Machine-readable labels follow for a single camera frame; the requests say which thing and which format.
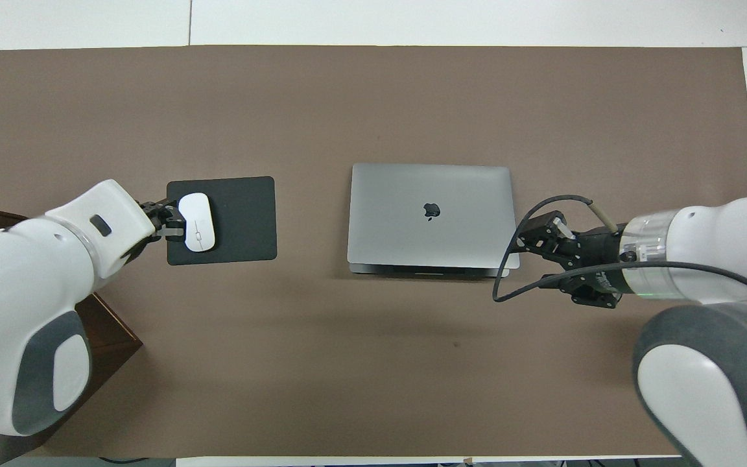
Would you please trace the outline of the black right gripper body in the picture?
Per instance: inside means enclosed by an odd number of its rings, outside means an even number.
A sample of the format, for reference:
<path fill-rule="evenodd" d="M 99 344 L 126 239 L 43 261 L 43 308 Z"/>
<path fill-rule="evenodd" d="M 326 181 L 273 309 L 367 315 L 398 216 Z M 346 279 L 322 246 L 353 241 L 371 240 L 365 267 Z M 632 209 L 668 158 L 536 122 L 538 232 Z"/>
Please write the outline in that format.
<path fill-rule="evenodd" d="M 601 264 L 619 263 L 621 234 L 613 234 L 607 228 L 594 228 L 586 232 L 575 232 L 580 245 L 578 268 L 590 268 Z M 588 273 L 585 283 L 600 293 L 628 293 L 628 284 L 620 270 Z"/>

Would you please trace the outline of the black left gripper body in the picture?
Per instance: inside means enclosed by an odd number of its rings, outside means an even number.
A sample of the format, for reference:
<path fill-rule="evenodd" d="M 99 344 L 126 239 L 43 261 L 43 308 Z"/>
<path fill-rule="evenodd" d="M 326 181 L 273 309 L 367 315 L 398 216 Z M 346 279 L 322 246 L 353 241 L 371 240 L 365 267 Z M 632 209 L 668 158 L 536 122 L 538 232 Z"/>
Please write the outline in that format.
<path fill-rule="evenodd" d="M 168 206 L 161 202 L 145 202 L 139 205 L 143 214 L 147 217 L 148 221 L 153 225 L 154 231 L 148 236 L 143 237 L 137 243 L 134 243 L 124 254 L 119 257 L 121 263 L 129 263 L 139 257 L 140 254 L 145 250 L 149 243 L 154 243 L 160 240 L 162 237 L 162 230 L 164 229 L 168 219 Z"/>

